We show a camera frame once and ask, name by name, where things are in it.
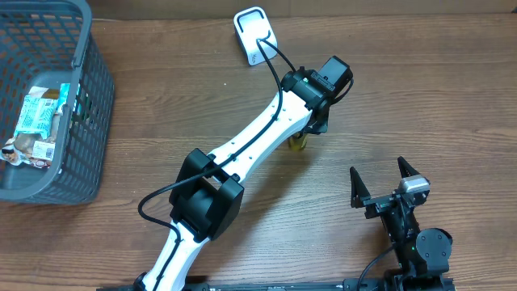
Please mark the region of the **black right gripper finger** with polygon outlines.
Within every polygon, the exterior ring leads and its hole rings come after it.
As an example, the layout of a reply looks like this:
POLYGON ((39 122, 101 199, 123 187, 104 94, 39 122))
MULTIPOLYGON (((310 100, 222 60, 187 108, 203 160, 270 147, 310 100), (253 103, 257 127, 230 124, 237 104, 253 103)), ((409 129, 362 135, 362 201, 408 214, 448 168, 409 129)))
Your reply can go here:
POLYGON ((350 168, 350 177, 351 177, 351 207, 352 208, 362 208, 364 207, 364 202, 371 198, 371 194, 364 185, 363 180, 361 179, 359 172, 354 168, 350 168))
POLYGON ((397 158, 397 164, 403 179, 419 175, 419 172, 414 169, 402 156, 397 158))

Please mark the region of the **yellow dish soap bottle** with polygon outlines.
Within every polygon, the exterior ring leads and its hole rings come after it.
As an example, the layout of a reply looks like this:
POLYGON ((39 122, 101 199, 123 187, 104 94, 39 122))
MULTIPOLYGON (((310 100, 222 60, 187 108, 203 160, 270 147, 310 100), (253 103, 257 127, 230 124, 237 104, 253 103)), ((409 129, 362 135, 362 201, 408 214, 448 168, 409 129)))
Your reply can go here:
POLYGON ((306 133, 295 133, 288 138, 290 150, 301 151, 307 145, 308 135, 306 133))

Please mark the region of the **teal snack packet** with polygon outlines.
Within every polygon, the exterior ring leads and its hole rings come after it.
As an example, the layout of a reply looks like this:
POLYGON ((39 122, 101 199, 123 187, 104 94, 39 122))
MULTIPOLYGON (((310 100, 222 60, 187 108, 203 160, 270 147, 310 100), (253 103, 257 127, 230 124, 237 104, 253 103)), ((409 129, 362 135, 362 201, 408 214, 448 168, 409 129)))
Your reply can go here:
POLYGON ((39 134, 43 139, 48 138, 51 135, 53 117, 63 115, 69 87, 69 83, 62 83, 58 90, 33 86, 23 99, 14 137, 20 133, 28 133, 39 134))

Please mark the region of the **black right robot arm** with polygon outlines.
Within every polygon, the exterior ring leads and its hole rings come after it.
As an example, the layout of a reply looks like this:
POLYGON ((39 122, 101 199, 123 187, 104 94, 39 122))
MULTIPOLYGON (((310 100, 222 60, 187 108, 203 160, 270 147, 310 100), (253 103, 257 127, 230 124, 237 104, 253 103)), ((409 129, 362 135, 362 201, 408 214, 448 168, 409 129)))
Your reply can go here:
POLYGON ((364 208, 367 219, 380 218, 391 246, 373 259, 359 278, 346 279, 344 284, 352 290, 453 291, 453 279, 443 276, 449 271, 452 236, 441 228, 422 230, 414 215, 415 208, 427 201, 431 182, 402 156, 397 164, 401 173, 398 187, 376 198, 371 197, 359 172, 350 168, 351 207, 364 208), (396 256, 398 268, 369 280, 370 269, 390 252, 396 256))

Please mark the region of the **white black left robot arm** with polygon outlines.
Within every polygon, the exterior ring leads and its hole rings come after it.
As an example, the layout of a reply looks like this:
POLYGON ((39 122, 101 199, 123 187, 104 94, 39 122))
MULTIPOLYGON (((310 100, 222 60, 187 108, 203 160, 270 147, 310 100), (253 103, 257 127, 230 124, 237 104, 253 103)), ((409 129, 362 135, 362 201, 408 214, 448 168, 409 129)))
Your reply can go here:
POLYGON ((170 233, 135 290, 181 290, 203 246, 219 238, 239 213, 246 179, 284 141, 326 131, 330 106, 350 82, 329 70, 300 68, 277 81, 268 107, 236 137, 206 154, 186 156, 174 183, 138 205, 141 216, 170 233))

